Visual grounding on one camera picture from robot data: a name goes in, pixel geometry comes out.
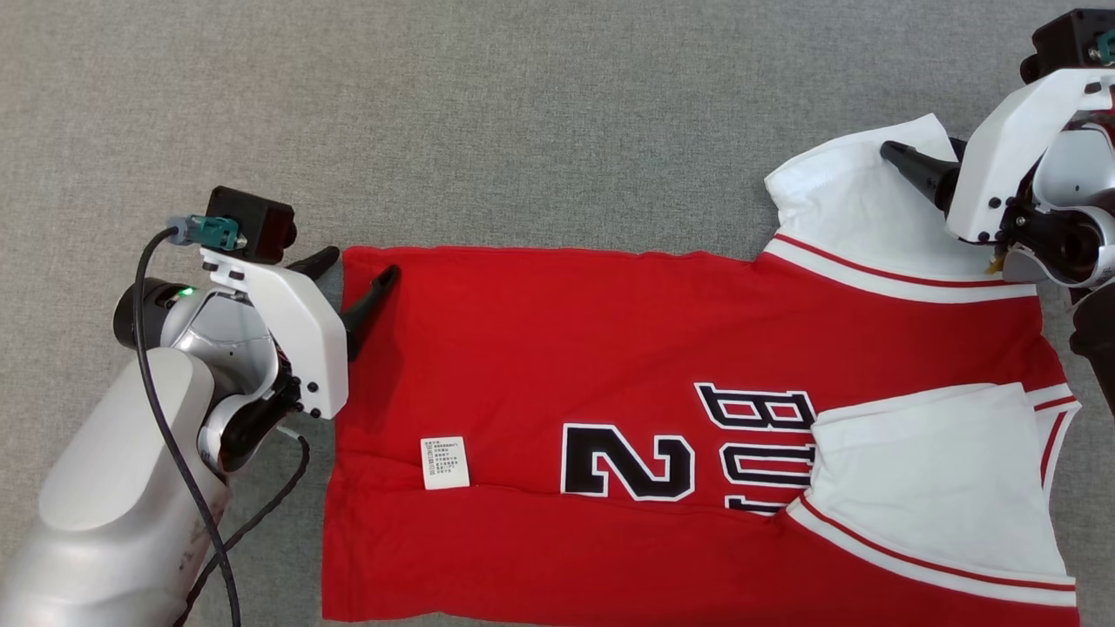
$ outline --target basketball jersey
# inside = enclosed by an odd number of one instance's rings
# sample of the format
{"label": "basketball jersey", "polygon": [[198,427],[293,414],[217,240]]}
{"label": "basketball jersey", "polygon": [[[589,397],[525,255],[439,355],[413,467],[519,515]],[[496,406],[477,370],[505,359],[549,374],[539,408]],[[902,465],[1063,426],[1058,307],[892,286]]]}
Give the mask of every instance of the basketball jersey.
{"label": "basketball jersey", "polygon": [[776,171],[750,263],[347,251],[347,303],[401,274],[336,421],[324,617],[1076,625],[1046,499],[1077,404],[1034,289],[881,233],[879,167],[807,176],[873,142]]}

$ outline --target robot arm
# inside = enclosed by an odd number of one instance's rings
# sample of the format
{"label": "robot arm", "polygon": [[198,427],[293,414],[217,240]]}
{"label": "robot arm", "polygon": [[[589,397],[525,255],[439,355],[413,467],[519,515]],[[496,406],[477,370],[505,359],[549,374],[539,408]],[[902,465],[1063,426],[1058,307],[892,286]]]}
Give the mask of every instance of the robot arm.
{"label": "robot arm", "polygon": [[963,146],[961,163],[888,142],[881,154],[946,214],[956,238],[993,251],[1008,281],[1049,278],[1076,302],[1075,353],[1115,406],[1115,10],[1077,9],[1034,33],[1026,87]]}
{"label": "robot arm", "polygon": [[[205,216],[175,222],[175,243],[207,247],[203,268],[216,284],[146,279],[120,299],[114,330],[135,347],[142,290],[159,406],[219,521],[230,479],[283,416],[328,419],[345,405],[346,357],[397,271],[339,316],[313,283],[336,248],[273,266],[293,242],[289,206],[219,187]],[[133,360],[50,471],[36,525],[0,582],[0,625],[173,625],[210,546]]]}

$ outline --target care label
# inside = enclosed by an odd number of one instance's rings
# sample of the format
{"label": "care label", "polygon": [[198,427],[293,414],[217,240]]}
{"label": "care label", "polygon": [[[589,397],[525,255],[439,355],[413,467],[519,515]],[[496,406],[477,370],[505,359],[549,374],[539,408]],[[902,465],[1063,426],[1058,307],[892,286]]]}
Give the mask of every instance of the care label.
{"label": "care label", "polygon": [[465,459],[465,438],[424,437],[421,440],[421,472],[426,490],[468,488],[468,460]]}

